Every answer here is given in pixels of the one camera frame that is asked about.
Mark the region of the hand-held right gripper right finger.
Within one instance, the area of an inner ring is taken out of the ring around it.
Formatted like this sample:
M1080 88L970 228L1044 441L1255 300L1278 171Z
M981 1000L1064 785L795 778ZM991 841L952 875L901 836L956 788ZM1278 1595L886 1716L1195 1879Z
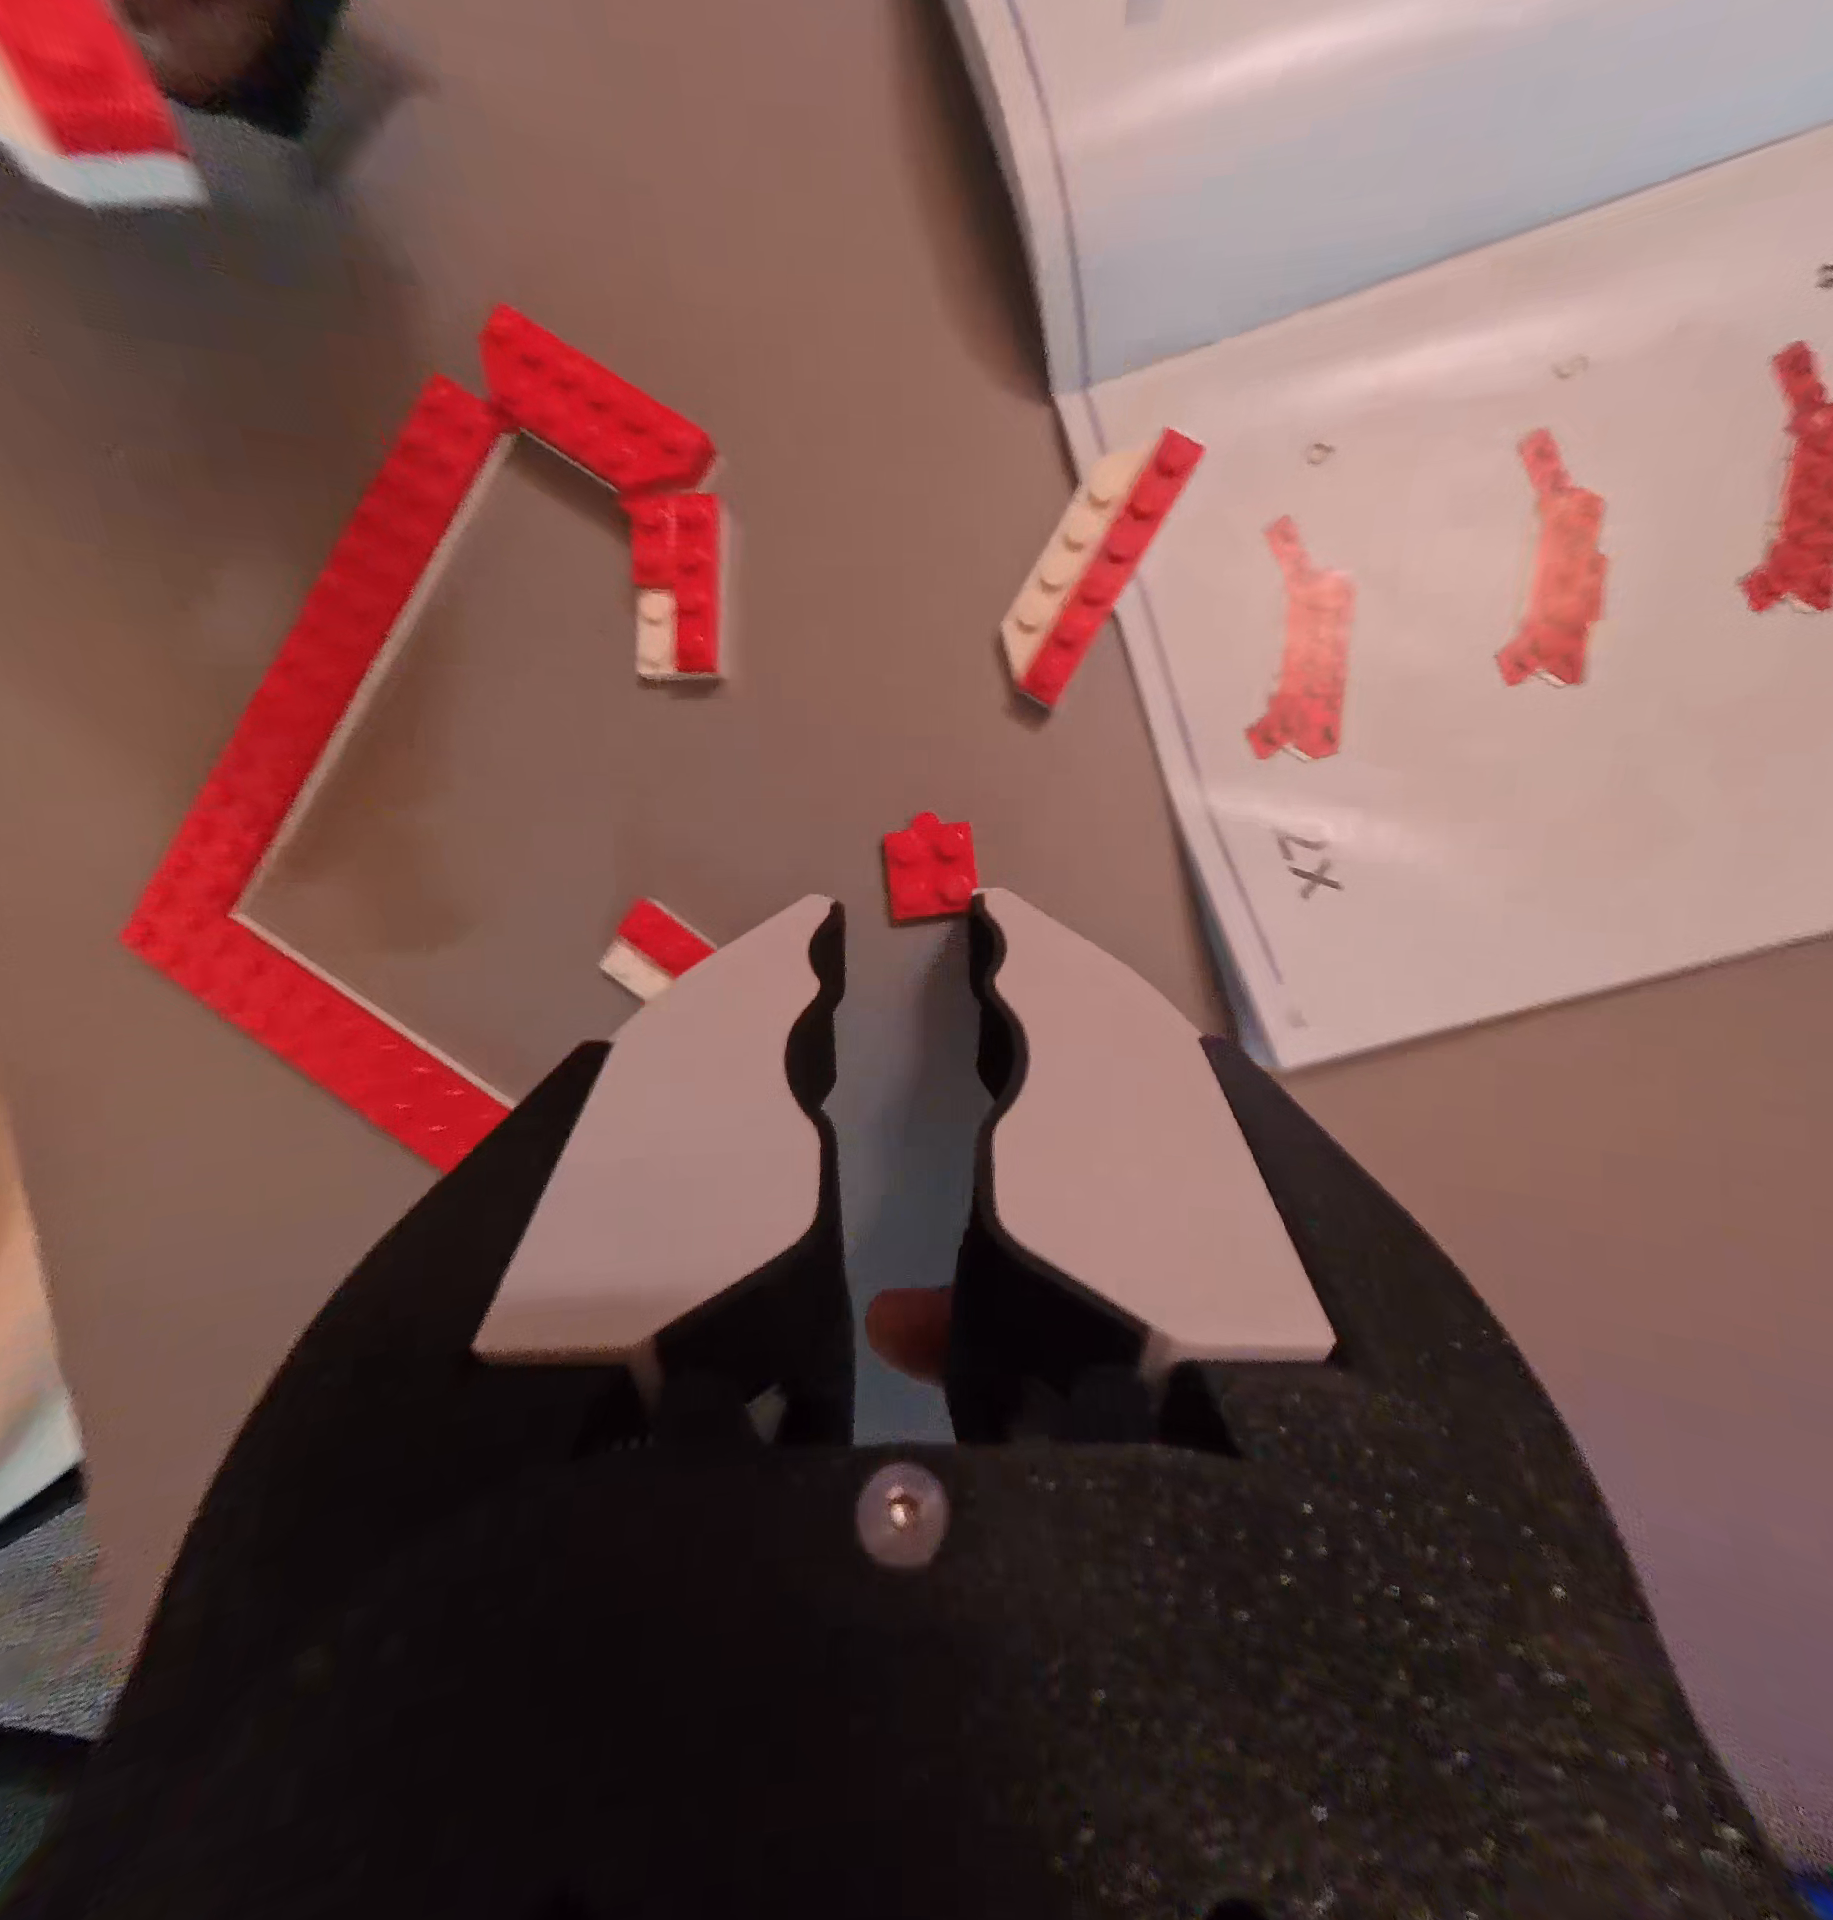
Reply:
M993 1020L978 1206L999 1255L1104 1364L1324 1364L1337 1328L1206 1036L1140 973L1005 888L973 900Z

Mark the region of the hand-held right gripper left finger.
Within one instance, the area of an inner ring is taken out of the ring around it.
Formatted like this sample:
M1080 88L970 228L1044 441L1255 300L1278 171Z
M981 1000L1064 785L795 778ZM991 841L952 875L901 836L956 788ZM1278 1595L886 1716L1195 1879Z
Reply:
M627 1020L474 1337L488 1361L637 1364L817 1220L820 1126L786 1046L816 1006L806 896Z

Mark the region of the small square red brick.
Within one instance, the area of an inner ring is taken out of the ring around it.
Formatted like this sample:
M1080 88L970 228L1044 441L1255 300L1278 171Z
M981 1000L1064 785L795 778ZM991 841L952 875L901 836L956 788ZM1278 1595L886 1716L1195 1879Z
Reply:
M973 828L921 812L881 839L887 918L895 925L966 916L978 894Z

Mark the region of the red and white brick strip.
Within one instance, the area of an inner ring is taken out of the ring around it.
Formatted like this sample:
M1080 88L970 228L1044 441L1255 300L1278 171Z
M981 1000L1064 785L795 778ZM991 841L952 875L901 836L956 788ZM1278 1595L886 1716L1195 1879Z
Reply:
M1044 711L1060 705L1203 455L1200 441L1168 428L1099 457L1080 473L999 620L1002 659L1027 703Z
M162 86L101 3L0 3L0 157L87 209L208 199Z

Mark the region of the small red and white brick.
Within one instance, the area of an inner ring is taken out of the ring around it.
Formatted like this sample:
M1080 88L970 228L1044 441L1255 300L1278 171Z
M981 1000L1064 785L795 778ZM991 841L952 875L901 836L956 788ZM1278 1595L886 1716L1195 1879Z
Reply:
M705 965L714 951L710 937L663 902L637 899L601 954L598 971L639 1003L652 1003L682 975Z

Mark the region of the open instruction booklet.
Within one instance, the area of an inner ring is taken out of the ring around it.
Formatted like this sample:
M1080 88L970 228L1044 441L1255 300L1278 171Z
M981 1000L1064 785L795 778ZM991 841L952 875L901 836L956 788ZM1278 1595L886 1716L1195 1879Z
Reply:
M1833 3L950 15L1266 1064L1833 933Z

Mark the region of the large red brick frame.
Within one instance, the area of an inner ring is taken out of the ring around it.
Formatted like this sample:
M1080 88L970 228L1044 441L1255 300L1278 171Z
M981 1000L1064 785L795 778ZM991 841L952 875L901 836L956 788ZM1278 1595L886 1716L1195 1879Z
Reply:
M616 495L639 632L668 635L646 679L721 675L712 436L509 305L482 323L479 360L482 395L448 375L419 389L121 933L140 963L434 1171L488 1139L511 1098L265 930L250 900L395 670L517 440Z

